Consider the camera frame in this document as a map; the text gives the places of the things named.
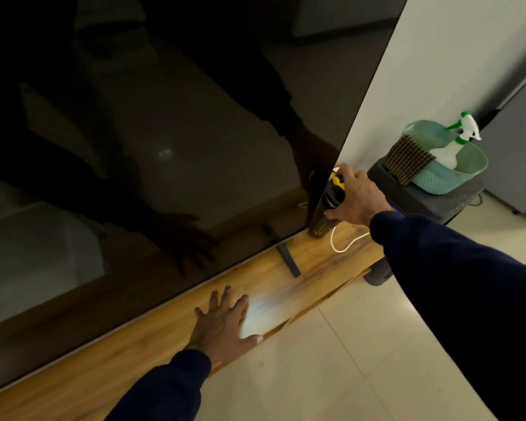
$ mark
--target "wooden tv stand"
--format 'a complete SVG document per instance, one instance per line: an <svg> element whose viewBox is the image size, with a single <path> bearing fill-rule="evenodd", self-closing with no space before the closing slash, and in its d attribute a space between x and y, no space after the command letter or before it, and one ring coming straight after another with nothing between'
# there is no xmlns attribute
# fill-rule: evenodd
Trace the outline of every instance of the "wooden tv stand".
<svg viewBox="0 0 526 421"><path fill-rule="evenodd" d="M343 247L366 231L342 223L335 243ZM302 272L298 278L276 250L267 251L2 389L0 420L103 420L140 376L185 347L195 324L193 309L206 309L212 290L230 284L233 299L249 294L242 333L267 339L383 257L370 236L342 254L332 251L328 237L315 240L305 232L287 247Z"/></svg>

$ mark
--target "black bottle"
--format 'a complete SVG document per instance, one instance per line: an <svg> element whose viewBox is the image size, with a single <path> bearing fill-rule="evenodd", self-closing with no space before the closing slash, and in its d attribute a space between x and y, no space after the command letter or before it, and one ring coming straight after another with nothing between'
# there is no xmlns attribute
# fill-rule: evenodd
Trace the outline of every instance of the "black bottle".
<svg viewBox="0 0 526 421"><path fill-rule="evenodd" d="M337 226L341 220L330 220L323 213L325 210L337 208L345 200L345 183L342 177L337 177L332 173L325 191L317 204L314 216L308 227L308 235L320 239L323 238L331 229Z"/></svg>

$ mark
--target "white cable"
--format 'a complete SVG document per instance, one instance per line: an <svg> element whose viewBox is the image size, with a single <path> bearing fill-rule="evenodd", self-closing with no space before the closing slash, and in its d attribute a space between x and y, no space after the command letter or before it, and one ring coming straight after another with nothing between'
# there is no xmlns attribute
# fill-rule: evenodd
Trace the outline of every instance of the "white cable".
<svg viewBox="0 0 526 421"><path fill-rule="evenodd" d="M337 229L337 226L335 226L333 228L333 230L331 231L331 235L329 236L329 243L331 244L331 248L333 248L333 251L335 251L336 253L344 253L345 251L347 251L351 245L353 245L357 240L359 240L360 238L364 238L366 235L370 234L370 232L367 232L363 235L360 235L358 238L355 238L351 241L351 243L349 245L347 245L347 248L345 248L344 250L341 250L339 251L337 248L335 248L335 246L333 245L333 232L335 232L335 229Z"/></svg>

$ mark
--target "white spray bottle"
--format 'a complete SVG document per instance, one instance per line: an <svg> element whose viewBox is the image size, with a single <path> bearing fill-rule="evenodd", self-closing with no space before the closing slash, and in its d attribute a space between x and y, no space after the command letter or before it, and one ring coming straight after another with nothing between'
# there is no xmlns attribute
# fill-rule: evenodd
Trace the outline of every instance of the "white spray bottle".
<svg viewBox="0 0 526 421"><path fill-rule="evenodd" d="M446 130L452 130L454 128L461 128L462 133L451 141L444 148L431 149L428 151L436 157L436 160L440 162L444 167L451 170L456 168L458 161L456 160L456 155L464 147L465 144L469 143L470 137L473 137L476 140L481 140L479 136L479 128L477 123L470 115L469 112L465 111L461 114L462 118L456 122L456 124L447 127Z"/></svg>

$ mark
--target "teal basket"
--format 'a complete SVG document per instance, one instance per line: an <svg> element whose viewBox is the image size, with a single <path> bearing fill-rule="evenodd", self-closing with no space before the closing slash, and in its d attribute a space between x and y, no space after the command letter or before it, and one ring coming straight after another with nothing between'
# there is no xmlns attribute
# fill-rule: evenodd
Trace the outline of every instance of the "teal basket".
<svg viewBox="0 0 526 421"><path fill-rule="evenodd" d="M455 130L444 128L443 125L434 121L419 120L409 124L402 136L411 136L421 148L429 151L445 147L458 136ZM481 173L488 165L485 153L471 142L465 144L458 152L456 161L458 165L455 170L431 161L417 176L413 177L412 182L430 194L445 195Z"/></svg>

